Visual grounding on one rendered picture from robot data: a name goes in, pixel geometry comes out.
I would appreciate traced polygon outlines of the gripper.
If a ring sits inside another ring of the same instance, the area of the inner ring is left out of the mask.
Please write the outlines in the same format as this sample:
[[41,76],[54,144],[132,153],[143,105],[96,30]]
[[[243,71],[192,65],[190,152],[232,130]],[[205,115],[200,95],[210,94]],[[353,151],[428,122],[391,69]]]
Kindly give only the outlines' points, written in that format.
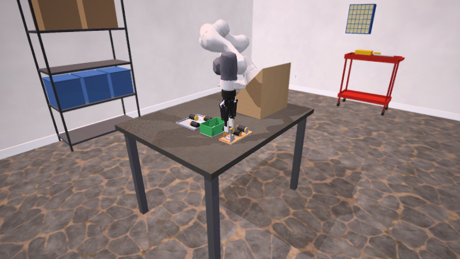
[[[222,103],[219,104],[221,118],[224,120],[224,131],[229,132],[229,126],[234,127],[238,99],[235,99],[236,90],[225,91],[222,89]],[[229,119],[229,121],[228,121]]]

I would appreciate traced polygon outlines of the green open box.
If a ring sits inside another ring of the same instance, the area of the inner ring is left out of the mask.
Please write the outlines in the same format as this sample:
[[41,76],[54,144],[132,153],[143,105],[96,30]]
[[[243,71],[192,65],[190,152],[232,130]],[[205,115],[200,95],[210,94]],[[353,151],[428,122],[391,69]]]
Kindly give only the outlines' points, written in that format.
[[219,117],[207,120],[206,122],[200,123],[200,133],[209,137],[214,137],[222,132],[224,120]]

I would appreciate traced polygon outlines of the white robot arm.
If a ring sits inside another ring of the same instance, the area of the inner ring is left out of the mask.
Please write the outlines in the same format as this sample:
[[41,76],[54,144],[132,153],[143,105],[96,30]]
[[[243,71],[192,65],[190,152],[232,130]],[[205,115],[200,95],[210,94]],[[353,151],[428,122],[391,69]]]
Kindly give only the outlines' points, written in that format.
[[[213,25],[203,25],[199,38],[205,50],[220,53],[220,57],[213,61],[213,71],[221,75],[218,86],[225,91],[246,88],[246,84],[260,72],[249,57],[240,54],[249,45],[249,39],[245,35],[233,36],[229,30],[224,20],[218,20]],[[246,84],[237,80],[237,74],[243,75]]]

